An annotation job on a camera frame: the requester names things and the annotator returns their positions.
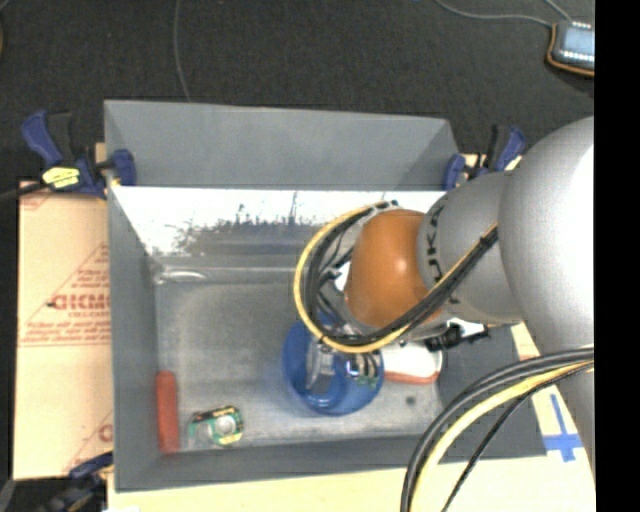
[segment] yellow cable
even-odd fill
[[[429,453],[427,460],[422,466],[422,471],[418,475],[418,480],[416,482],[416,495],[414,495],[412,503],[416,501],[416,496],[421,488],[421,482],[424,482],[426,480],[425,475],[430,473],[433,468],[438,465],[449,446],[451,446],[451,444],[458,438],[458,436],[462,432],[464,432],[474,421],[476,421],[481,416],[484,416],[486,413],[495,409],[496,407],[504,404],[505,402],[524,395],[540,384],[548,382],[552,379],[555,379],[556,377],[560,377],[572,370],[581,368],[591,363],[593,363],[593,360],[571,364],[563,368],[558,368],[556,370],[551,370],[540,375],[529,377],[522,382],[514,384],[513,386],[510,386],[507,389],[504,389],[496,393],[495,395],[490,396],[486,400],[480,402],[478,405],[465,412],[451,425],[451,427],[449,427],[449,429],[447,429],[447,431],[434,445],[431,453]]]
[[[394,341],[396,341],[400,336],[402,336],[402,334],[404,334],[407,331],[407,329],[409,328],[409,324],[407,323],[406,325],[404,325],[402,327],[399,327],[395,331],[392,331],[391,333],[389,333],[386,336],[380,338],[379,340],[377,340],[375,342],[372,342],[372,343],[369,343],[367,345],[361,345],[361,346],[345,345],[344,343],[340,343],[337,340],[329,338],[329,337],[325,336],[325,334],[320,329],[318,329],[318,327],[316,327],[316,325],[312,322],[311,318],[307,314],[307,311],[306,311],[306,309],[304,307],[304,301],[302,300],[302,275],[303,275],[304,267],[305,267],[305,265],[307,263],[307,260],[309,259],[309,255],[311,254],[311,251],[320,242],[320,240],[322,240],[331,230],[335,229],[337,226],[339,226],[343,222],[347,221],[351,217],[354,217],[355,215],[363,213],[363,212],[365,212],[366,210],[368,210],[370,208],[376,208],[379,204],[381,204],[381,203],[376,203],[374,205],[362,206],[360,208],[356,208],[355,210],[351,210],[351,211],[349,211],[347,213],[342,214],[341,216],[339,216],[336,219],[332,220],[328,224],[325,224],[311,238],[311,240],[309,240],[309,243],[303,249],[302,254],[300,255],[300,259],[298,260],[298,265],[296,266],[295,274],[293,276],[293,299],[294,299],[294,302],[295,302],[295,305],[296,305],[296,310],[298,311],[298,315],[300,316],[300,319],[302,320],[302,322],[305,324],[307,329],[309,329],[309,331],[316,338],[318,338],[319,340],[322,340],[323,343],[329,345],[330,347],[332,347],[332,348],[334,348],[336,350],[339,350],[340,352],[344,352],[344,353],[347,353],[347,354],[364,354],[364,353],[367,353],[367,352],[373,352],[374,350],[378,350],[378,349],[380,349],[380,348],[382,348],[382,347],[384,347],[386,345],[389,345],[390,343],[393,343]],[[494,229],[496,227],[496,225],[497,224],[494,224],[493,226],[491,226],[487,230],[485,235],[488,234],[492,229]],[[446,281],[446,279],[449,277],[449,275],[452,272],[454,272],[462,264],[462,262],[467,257],[467,255],[471,251],[473,251],[480,243],[481,243],[480,240],[477,241],[473,245],[473,247],[471,247],[469,249],[469,251],[467,251],[467,254],[462,256],[456,262],[456,264],[453,265],[444,276],[442,276],[442,278],[429,291],[429,293],[427,295],[425,295],[421,300],[424,300],[430,294],[435,293],[439,289],[439,287],[441,286],[441,283]]]

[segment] phone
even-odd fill
[[[561,21],[551,29],[547,61],[560,69],[595,76],[596,31],[588,23]]]

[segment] black floor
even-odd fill
[[[560,20],[543,0],[450,2],[476,13]],[[594,0],[557,3],[578,20],[593,19]],[[174,0],[6,6],[0,190],[38,174],[40,162],[19,132],[38,109],[72,111],[73,141],[84,147],[103,136],[104,98],[184,101],[174,10]],[[593,114],[593,80],[544,64],[548,43],[541,25],[464,19],[432,0],[183,0],[179,20],[193,101],[444,117],[463,151],[484,150],[493,124],[516,124],[534,143]],[[15,355],[13,207],[0,206],[0,485],[9,474]],[[32,510],[56,485],[20,485],[13,510]]]

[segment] clamp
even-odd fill
[[[103,171],[107,169],[115,171],[121,185],[136,184],[133,155],[126,149],[114,151],[108,160],[99,163],[88,154],[75,156],[69,142],[70,121],[69,113],[47,118],[47,111],[39,110],[20,127],[29,148],[44,160],[44,186],[54,192],[75,192],[106,199]]]
[[[522,154],[526,143],[524,134],[517,127],[494,126],[493,138],[484,161],[478,157],[476,165],[471,168],[467,166],[464,156],[460,153],[454,154],[447,162],[442,189],[451,190],[465,181],[471,181],[490,172],[503,172]]]

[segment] blue tape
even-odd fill
[[[567,432],[567,427],[564,423],[564,419],[562,418],[560,404],[558,403],[558,397],[556,395],[551,395],[551,404],[553,405],[553,410],[556,413],[556,418],[560,425],[560,434],[542,436],[544,446],[547,451],[559,450],[563,462],[572,462],[576,460],[573,450],[581,448],[582,441],[580,441],[580,436],[578,436],[578,434],[570,434]]]

